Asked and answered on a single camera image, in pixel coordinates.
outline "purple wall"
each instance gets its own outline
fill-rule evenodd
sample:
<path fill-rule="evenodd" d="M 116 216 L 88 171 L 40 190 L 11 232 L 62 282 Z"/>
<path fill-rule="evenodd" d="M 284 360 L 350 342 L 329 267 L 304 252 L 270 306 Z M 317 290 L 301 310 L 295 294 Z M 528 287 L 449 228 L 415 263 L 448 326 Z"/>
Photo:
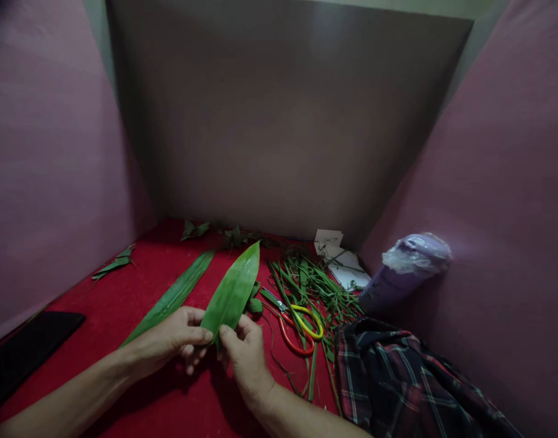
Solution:
<path fill-rule="evenodd" d="M 393 318 L 527 436 L 558 437 L 558 1 L 512 1 L 365 243 L 450 243 L 445 279 Z"/>
<path fill-rule="evenodd" d="M 82 3 L 0 2 L 0 337 L 155 218 Z"/>

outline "plaid shirt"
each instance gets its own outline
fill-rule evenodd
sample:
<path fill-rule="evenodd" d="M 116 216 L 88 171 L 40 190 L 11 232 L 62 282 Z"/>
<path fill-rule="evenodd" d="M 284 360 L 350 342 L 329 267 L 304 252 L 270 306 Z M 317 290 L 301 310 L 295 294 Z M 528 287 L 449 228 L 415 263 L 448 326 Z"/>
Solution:
<path fill-rule="evenodd" d="M 365 318 L 338 332 L 344 416 L 375 437 L 521 437 L 455 366 L 412 333 Z"/>

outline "white paper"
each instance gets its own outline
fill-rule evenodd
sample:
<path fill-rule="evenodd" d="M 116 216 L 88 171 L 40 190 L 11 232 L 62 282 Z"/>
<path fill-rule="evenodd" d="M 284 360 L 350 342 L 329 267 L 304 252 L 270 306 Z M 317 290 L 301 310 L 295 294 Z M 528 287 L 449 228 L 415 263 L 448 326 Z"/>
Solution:
<path fill-rule="evenodd" d="M 369 283 L 370 277 L 360 267 L 358 257 L 353 252 L 340 248 L 343 236 L 341 231 L 319 229 L 315 234 L 315 251 L 327 260 L 336 257 L 328 268 L 344 289 L 351 289 L 352 281 L 357 286 L 364 287 Z"/>
<path fill-rule="evenodd" d="M 329 246 L 340 247 L 342 242 L 342 231 L 318 230 L 315 233 L 315 251 L 318 256 L 323 256 L 325 249 Z"/>

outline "purple bottle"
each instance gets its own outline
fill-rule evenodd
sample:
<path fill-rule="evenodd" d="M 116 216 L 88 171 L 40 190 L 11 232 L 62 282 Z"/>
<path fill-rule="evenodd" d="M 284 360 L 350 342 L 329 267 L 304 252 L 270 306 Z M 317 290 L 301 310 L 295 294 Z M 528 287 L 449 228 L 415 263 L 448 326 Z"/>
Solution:
<path fill-rule="evenodd" d="M 431 233 L 411 234 L 382 255 L 382 268 L 358 297 L 367 315 L 382 312 L 403 300 L 423 281 L 447 271 L 449 245 Z"/>

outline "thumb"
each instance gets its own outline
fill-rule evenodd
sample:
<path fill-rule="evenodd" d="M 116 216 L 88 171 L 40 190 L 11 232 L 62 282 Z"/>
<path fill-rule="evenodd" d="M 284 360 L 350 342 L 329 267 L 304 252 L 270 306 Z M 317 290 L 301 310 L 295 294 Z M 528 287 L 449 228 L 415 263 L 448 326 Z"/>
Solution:
<path fill-rule="evenodd" d="M 212 342 L 212 332 L 203 327 L 188 327 L 180 336 L 182 345 L 206 345 Z"/>
<path fill-rule="evenodd" d="M 237 348 L 240 348 L 241 340 L 238 339 L 236 332 L 230 328 L 228 325 L 221 325 L 220 329 L 218 330 L 218 334 L 220 337 L 220 341 L 222 342 L 226 351 L 228 351 L 230 358 L 232 359 L 234 351 Z"/>

